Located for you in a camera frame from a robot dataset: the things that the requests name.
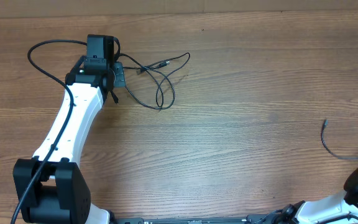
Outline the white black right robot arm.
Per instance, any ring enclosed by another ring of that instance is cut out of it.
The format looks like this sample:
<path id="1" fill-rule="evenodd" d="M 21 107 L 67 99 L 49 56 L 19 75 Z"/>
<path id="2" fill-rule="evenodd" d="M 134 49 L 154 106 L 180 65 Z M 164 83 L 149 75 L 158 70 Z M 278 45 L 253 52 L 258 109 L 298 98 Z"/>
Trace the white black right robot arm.
<path id="1" fill-rule="evenodd" d="M 344 190 L 284 208 L 275 223 L 358 223 L 358 168 L 347 178 Z"/>

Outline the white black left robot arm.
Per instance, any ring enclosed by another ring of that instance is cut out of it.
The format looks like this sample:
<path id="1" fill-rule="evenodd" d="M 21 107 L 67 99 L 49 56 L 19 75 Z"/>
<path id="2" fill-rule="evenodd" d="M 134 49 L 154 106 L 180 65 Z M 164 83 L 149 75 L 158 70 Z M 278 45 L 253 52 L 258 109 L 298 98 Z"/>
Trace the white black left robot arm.
<path id="1" fill-rule="evenodd" d="M 124 83 L 120 43 L 109 35 L 87 36 L 82 55 L 65 80 L 60 110 L 44 142 L 13 168 L 19 215 L 26 223 L 116 223 L 113 212 L 91 202 L 80 160 L 91 124 L 108 95 Z"/>

